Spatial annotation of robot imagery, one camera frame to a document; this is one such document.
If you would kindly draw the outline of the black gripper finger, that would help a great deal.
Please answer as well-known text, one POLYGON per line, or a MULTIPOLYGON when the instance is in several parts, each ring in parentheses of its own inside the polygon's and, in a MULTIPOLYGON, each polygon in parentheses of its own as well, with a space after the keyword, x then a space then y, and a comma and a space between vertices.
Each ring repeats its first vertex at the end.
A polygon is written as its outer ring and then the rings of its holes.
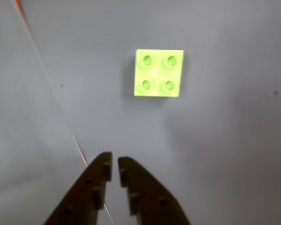
POLYGON ((141 164, 118 158, 121 187, 126 188, 130 214, 139 225, 189 225, 176 198, 141 164))
POLYGON ((72 185, 46 225, 96 225, 104 208, 106 183, 111 181, 112 153, 99 154, 72 185))

